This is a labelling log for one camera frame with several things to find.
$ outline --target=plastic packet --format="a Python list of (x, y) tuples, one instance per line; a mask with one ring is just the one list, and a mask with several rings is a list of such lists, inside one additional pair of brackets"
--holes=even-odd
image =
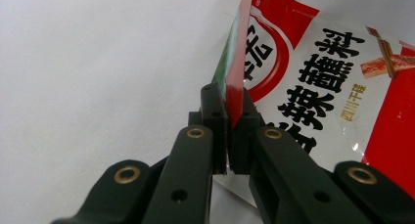
[[(243, 0), (249, 7), (249, 22), (239, 14), (234, 24), (246, 45), (225, 49), (214, 78), (224, 95), (238, 93), (226, 98), (233, 125), (244, 85), (265, 122), (320, 166), (363, 161), (415, 198), (415, 48), (295, 0)], [(241, 54), (245, 68), (232, 65)]]

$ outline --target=black plastic bracket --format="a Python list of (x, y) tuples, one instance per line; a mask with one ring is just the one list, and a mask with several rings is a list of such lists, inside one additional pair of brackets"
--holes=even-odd
[(252, 145), (250, 187), (264, 223), (371, 223), (286, 131), (261, 127)]
[(201, 125), (179, 132), (143, 224), (208, 223), (212, 142), (211, 131)]
[(189, 125), (201, 124), (213, 132), (213, 174), (226, 174), (228, 115), (215, 82), (201, 89), (201, 109), (189, 112)]

